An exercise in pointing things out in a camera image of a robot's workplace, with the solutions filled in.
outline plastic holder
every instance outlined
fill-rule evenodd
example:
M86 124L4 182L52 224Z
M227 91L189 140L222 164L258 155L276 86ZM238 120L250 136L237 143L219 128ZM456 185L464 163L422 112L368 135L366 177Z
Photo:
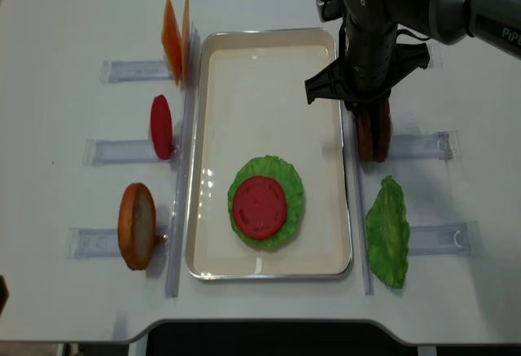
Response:
M169 162L175 153L174 146L172 157L169 160L161 160L157 157L150 140L110 141L89 138L85 145L83 164L85 166L99 166Z
M199 34L192 23L188 82L185 86L182 130L178 141L179 165L177 167L176 200L173 206L174 216L172 226L170 227L170 240L172 243L169 250L169 265L166 271L166 297L177 297L179 292L179 277L182 263L182 231L185 226L187 205L189 204L190 176L194 172L194 165L190 163L190 154L193 150L192 133L194 131L194 122L197 121L200 59L201 45Z
M154 254L165 254L168 246L167 229L157 227ZM67 258L121 257L117 229L69 228Z
M172 73L165 59L148 61L104 60L99 80L104 85L123 81L167 81L172 80Z
M410 227L410 256L470 254L480 251L478 222Z
M350 121L351 131L354 123ZM357 137L351 135L351 148L357 148ZM452 160L461 158L458 132L447 131L435 134L394 135L391 139L386 162L396 160ZM362 165L357 157L354 161L354 183L357 187L357 212L360 220L359 238L362 257L362 275L366 295L373 295L373 275L370 271L366 242L366 214ZM409 256L447 254L470 254L481 249L477 222L461 222L435 226L410 227Z
M397 134L391 137L387 160L461 158L456 130L435 134Z

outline black floor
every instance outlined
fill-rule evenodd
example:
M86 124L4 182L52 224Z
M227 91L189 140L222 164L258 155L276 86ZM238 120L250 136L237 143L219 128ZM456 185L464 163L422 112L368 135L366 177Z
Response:
M127 356L127 345L82 345L85 356ZM368 323L166 323L148 334L147 356L346 354L416 356ZM521 356L521 347L437 347L438 356Z

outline white tray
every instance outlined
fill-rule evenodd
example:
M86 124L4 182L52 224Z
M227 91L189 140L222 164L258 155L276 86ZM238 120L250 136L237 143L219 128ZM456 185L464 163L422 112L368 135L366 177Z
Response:
M203 45L186 264L199 279L330 277L352 258L338 102L308 106L304 80L335 58L323 29L219 33ZM275 155L304 184L300 232L275 252L234 233L227 192L251 158Z

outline red tomato slice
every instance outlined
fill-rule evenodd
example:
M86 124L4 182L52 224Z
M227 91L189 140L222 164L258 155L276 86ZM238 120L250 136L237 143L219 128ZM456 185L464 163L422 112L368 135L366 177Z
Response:
M170 159L173 150L172 116L164 95L155 97L152 103L150 132L157 157L162 160Z
M286 220L286 197L273 178L255 176L237 189L232 208L235 224L253 240L275 235Z

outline lettuce leaf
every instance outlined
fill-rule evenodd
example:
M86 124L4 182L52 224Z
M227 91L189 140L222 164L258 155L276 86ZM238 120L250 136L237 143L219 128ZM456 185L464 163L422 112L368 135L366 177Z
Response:
M232 214L237 188L239 188L241 183L256 175L276 180L284 190L286 197L286 221L277 234L265 240L253 240L245 236L235 224ZM278 156L264 156L250 160L239 170L228 190L228 213L230 214L231 228L244 243L254 248L273 250L294 235L298 230L300 212L302 212L303 206L304 188L299 174L293 165Z
M404 192L389 175L383 179L382 188L367 213L366 234L371 270L391 288L403 288L409 269L410 228L406 212Z

